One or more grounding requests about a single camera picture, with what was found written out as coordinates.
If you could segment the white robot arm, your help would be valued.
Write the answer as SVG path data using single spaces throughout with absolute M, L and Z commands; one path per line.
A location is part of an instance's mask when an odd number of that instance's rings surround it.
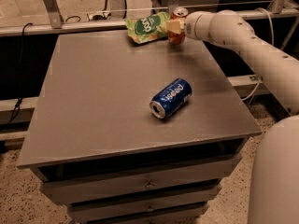
M 299 224 L 299 61 L 263 41 L 231 10 L 193 12 L 168 21 L 166 29 L 234 51 L 288 111 L 257 148 L 248 224 Z

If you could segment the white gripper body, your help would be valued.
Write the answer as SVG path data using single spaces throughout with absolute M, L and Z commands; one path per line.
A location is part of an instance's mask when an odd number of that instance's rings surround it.
M 184 22 L 185 35 L 193 40 L 200 40 L 200 36 L 196 32 L 197 22 L 202 16 L 201 12 L 193 12 L 189 14 Z

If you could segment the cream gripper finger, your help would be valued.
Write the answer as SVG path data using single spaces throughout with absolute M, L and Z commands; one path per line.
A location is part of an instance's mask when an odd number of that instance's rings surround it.
M 184 21 L 169 20 L 166 22 L 166 29 L 168 32 L 180 35 L 184 31 Z

